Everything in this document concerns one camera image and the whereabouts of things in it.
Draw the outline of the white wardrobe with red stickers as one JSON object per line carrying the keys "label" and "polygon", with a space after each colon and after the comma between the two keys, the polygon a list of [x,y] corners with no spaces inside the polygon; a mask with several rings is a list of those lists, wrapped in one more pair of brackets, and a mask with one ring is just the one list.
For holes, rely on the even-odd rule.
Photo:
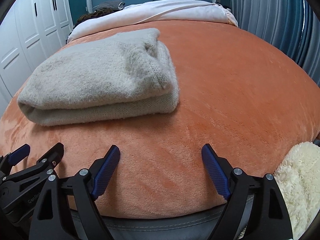
{"label": "white wardrobe with red stickers", "polygon": [[69,0],[16,0],[1,23],[1,112],[72,32]]}

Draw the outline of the orange plush bed blanket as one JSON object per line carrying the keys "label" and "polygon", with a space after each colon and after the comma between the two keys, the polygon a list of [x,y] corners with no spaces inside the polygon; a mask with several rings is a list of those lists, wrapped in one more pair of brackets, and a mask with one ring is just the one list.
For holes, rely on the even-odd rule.
{"label": "orange plush bed blanket", "polygon": [[1,154],[24,144],[34,165],[57,142],[56,168],[73,176],[117,145],[120,162],[96,205],[104,216],[176,217],[210,209],[224,199],[205,171],[201,148],[261,177],[276,170],[292,146],[319,136],[319,87],[289,57],[232,25],[156,21],[102,31],[73,41],[157,28],[178,78],[180,101],[170,114],[69,126],[30,122],[12,99],[1,118]]}

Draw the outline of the dark clothes pile on bed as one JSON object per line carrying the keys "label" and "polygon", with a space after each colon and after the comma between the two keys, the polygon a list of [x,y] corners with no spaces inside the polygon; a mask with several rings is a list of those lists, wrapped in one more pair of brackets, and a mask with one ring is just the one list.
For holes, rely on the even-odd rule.
{"label": "dark clothes pile on bed", "polygon": [[78,26],[80,23],[85,22],[86,20],[103,17],[114,12],[123,10],[125,3],[122,0],[110,0],[103,3],[100,3],[92,12],[81,15],[74,27]]}

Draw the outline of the blue-grey window curtain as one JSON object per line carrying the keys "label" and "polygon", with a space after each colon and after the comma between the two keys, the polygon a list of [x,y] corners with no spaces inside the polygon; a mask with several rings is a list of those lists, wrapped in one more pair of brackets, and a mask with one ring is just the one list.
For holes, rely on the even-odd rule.
{"label": "blue-grey window curtain", "polygon": [[272,44],[319,83],[319,19],[307,0],[231,0],[239,27]]}

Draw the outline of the beige knit sweater black hearts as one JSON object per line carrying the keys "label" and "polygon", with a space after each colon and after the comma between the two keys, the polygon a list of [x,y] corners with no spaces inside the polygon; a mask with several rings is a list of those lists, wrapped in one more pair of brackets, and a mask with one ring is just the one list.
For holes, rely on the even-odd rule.
{"label": "beige knit sweater black hearts", "polygon": [[68,47],[41,63],[17,98],[42,126],[171,113],[179,87],[156,28]]}

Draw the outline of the white folded duvet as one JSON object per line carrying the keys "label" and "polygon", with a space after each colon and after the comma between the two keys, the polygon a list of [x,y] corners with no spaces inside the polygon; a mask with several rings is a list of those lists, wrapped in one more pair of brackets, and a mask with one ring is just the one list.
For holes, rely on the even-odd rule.
{"label": "white folded duvet", "polygon": [[238,26],[235,16],[216,3],[199,0],[159,0],[129,5],[118,12],[86,20],[73,29],[67,43],[114,28],[167,20],[217,22]]}

